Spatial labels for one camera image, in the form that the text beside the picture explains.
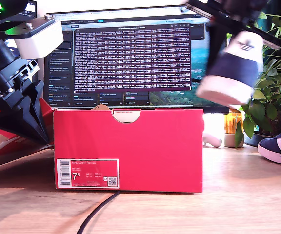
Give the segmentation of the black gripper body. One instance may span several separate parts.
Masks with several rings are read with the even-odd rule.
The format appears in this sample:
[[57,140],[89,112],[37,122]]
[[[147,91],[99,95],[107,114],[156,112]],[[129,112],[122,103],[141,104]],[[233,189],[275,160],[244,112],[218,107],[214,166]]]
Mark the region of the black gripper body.
[[29,89],[34,83],[30,78],[38,70],[36,61],[16,57],[0,40],[0,107],[13,108],[21,100],[30,98]]

